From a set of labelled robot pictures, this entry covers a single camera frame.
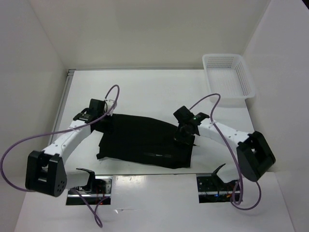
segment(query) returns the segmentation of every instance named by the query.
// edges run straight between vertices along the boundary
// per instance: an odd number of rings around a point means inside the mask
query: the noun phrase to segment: white tabletop
[[[100,229],[84,205],[27,193],[15,232],[293,232],[274,173],[261,179],[262,200],[251,211],[230,203],[198,203],[194,174],[114,176],[111,205],[102,205]],[[244,181],[243,207],[255,203],[256,184]]]
[[[118,84],[120,97],[115,113],[148,116],[174,125],[173,113],[188,108],[208,94],[203,70],[101,70],[75,71],[59,129],[66,129],[73,117],[89,105],[90,99],[104,99],[109,88]],[[213,103],[201,102],[193,113],[210,114]],[[252,132],[253,126],[245,101],[217,107],[214,118],[240,131]],[[121,160],[97,160],[102,133],[94,131],[71,154],[66,171],[87,168],[96,174],[184,174],[213,172],[219,165],[232,162],[226,147],[196,136],[191,168],[168,169]]]

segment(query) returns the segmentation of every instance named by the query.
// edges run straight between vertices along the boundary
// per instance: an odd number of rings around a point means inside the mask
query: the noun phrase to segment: purple cable
[[[103,197],[99,202],[98,204],[96,205],[96,208],[95,210],[93,210],[91,208],[91,206],[89,205],[89,203],[86,201],[86,199],[76,190],[76,189],[73,189],[71,188],[70,189],[71,191],[75,192],[81,199],[82,201],[87,205],[87,207],[90,209],[90,211],[92,212],[93,216],[95,217],[95,221],[97,223],[97,225],[102,228],[103,227],[103,223],[101,221],[101,219],[99,218],[99,216],[97,215],[97,209],[98,209],[98,206],[105,200],[107,199],[108,197]]]
[[[96,120],[90,122],[90,123],[87,123],[85,125],[82,125],[82,126],[79,126],[79,127],[75,127],[74,129],[68,129],[68,130],[62,130],[62,131],[55,131],[55,132],[49,132],[49,133],[44,133],[44,134],[38,134],[38,135],[33,135],[33,136],[30,136],[28,138],[25,138],[25,139],[22,139],[22,140],[19,140],[18,142],[14,143],[12,146],[10,146],[6,151],[5,153],[3,154],[1,160],[0,160],[0,173],[1,173],[1,176],[3,177],[3,179],[5,180],[6,183],[8,183],[11,187],[19,190],[19,191],[23,191],[23,192],[33,192],[31,190],[28,190],[28,189],[25,189],[25,188],[20,188],[16,185],[14,185],[11,181],[9,181],[9,179],[6,177],[4,171],[3,171],[3,162],[4,162],[4,158],[7,156],[7,154],[15,147],[17,146],[18,144],[22,143],[22,142],[25,142],[27,140],[30,140],[30,139],[35,139],[35,138],[39,138],[39,137],[43,137],[43,136],[48,136],[48,135],[53,135],[53,134],[62,134],[62,133],[67,133],[67,132],[70,132],[70,131],[73,131],[73,130],[77,130],[77,129],[80,129],[80,128],[83,128],[83,127],[86,127],[86,126],[89,126],[89,125],[92,125],[100,120],[102,120],[102,118],[104,118],[117,104],[117,101],[118,101],[118,97],[119,97],[119,93],[120,93],[120,87],[118,85],[113,85],[110,90],[107,92],[105,98],[108,97],[109,93],[114,89],[114,88],[117,88],[118,91],[117,91],[117,95],[116,95],[116,98],[115,98],[115,101],[113,103],[113,105],[111,106],[111,108],[105,113],[103,114],[101,117],[97,118]]]
[[[240,203],[242,202],[242,198],[243,198],[243,180],[242,180],[242,175],[241,175],[241,171],[240,171],[240,167],[238,165],[238,161],[234,155],[234,152],[233,152],[233,149],[231,148],[230,144],[228,143],[228,141],[226,140],[226,138],[224,137],[223,133],[221,132],[221,130],[218,128],[218,126],[214,123],[214,120],[213,120],[213,112],[214,112],[214,109],[216,108],[216,106],[218,105],[220,99],[221,99],[221,95],[219,93],[212,93],[210,95],[207,95],[206,97],[203,97],[202,99],[200,99],[197,103],[195,103],[193,106],[191,106],[190,110],[192,110],[197,104],[199,104],[201,101],[203,101],[204,99],[208,98],[208,97],[211,97],[211,96],[218,96],[218,100],[217,102],[215,103],[215,105],[213,106],[213,108],[211,109],[211,115],[210,115],[210,118],[211,118],[211,122],[212,124],[214,125],[214,127],[216,128],[216,130],[218,131],[218,133],[220,134],[220,136],[222,137],[225,145],[227,146],[229,152],[231,153],[232,155],[232,158],[234,160],[234,163],[236,165],[236,168],[237,168],[237,172],[239,174],[239,180],[237,181],[237,183],[235,184],[234,186],[234,189],[233,189],[233,192],[232,192],[232,198],[231,198],[231,203],[234,207],[236,207],[237,209],[240,209],[240,210],[251,210],[253,208],[255,208],[261,201],[261,198],[262,198],[262,191],[261,191],[261,187],[259,185],[258,182],[256,182],[258,188],[259,188],[259,198],[257,200],[257,202],[249,207],[249,208],[240,208],[238,207],[238,205],[240,205]],[[238,185],[240,185],[240,195],[239,195],[239,201],[237,202],[235,200],[235,192],[236,192],[236,189],[238,187]]]

